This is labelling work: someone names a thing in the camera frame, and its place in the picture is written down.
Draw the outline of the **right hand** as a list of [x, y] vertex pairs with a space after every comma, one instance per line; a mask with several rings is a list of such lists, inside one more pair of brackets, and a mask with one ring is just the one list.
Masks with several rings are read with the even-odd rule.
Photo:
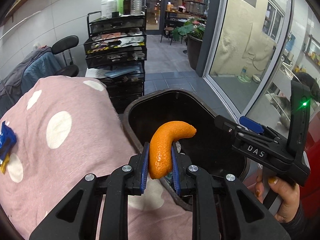
[[274, 215], [275, 219], [280, 223], [291, 222], [300, 204], [299, 185], [291, 186], [278, 177], [269, 177], [267, 182], [270, 189], [283, 200], [278, 212]]

